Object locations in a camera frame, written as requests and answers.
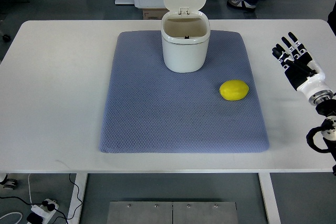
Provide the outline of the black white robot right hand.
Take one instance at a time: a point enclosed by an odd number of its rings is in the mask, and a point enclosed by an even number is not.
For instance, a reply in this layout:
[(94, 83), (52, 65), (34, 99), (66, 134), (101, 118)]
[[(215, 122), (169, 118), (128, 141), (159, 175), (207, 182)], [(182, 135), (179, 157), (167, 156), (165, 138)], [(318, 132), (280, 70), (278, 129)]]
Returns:
[(287, 48), (276, 44), (272, 55), (284, 69), (291, 86), (315, 106), (332, 99), (334, 93), (325, 83), (325, 73), (304, 44), (292, 32), (281, 40)]

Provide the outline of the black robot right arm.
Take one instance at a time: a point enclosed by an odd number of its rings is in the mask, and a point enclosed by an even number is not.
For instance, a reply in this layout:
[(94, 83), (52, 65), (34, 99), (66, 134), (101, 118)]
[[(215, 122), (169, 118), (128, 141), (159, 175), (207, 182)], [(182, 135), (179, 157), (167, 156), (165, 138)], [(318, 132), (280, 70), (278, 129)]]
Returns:
[(335, 159), (335, 99), (322, 101), (317, 105), (316, 111), (325, 117), (321, 124), (321, 134), (328, 152)]

